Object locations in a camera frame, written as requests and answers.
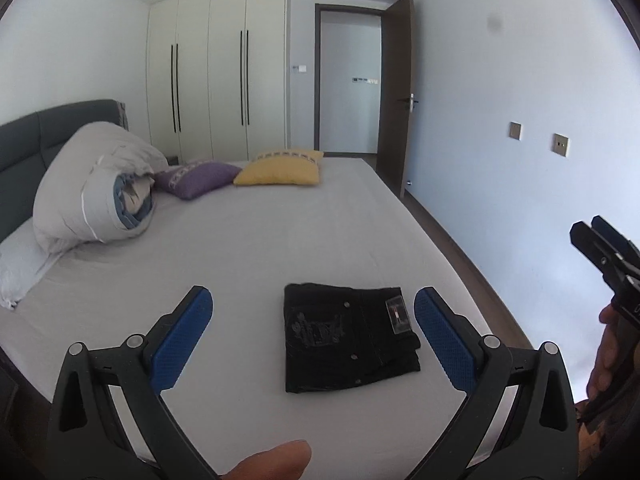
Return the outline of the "right hand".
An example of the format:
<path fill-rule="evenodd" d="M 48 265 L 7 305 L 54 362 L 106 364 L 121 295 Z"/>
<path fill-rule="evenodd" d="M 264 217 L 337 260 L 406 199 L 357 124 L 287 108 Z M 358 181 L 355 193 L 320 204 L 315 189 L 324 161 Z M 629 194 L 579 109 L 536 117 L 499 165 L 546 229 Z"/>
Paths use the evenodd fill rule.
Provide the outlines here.
<path fill-rule="evenodd" d="M 619 320 L 620 316 L 612 304 L 600 312 L 599 321 L 604 325 L 604 331 L 587 384 L 586 391 L 589 401 L 593 401 L 600 393 L 608 390 L 611 385 L 613 366 L 620 353 L 620 344 L 616 336 Z"/>

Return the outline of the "left hand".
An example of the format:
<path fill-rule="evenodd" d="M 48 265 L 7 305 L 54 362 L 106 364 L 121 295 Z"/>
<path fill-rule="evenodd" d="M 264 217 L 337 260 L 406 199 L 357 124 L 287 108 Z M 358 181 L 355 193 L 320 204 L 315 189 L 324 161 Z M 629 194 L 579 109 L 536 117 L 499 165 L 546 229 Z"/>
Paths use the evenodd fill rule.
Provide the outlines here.
<path fill-rule="evenodd" d="M 311 447 L 305 440 L 282 443 L 248 456 L 222 476 L 224 480 L 297 480 L 311 461 Z"/>

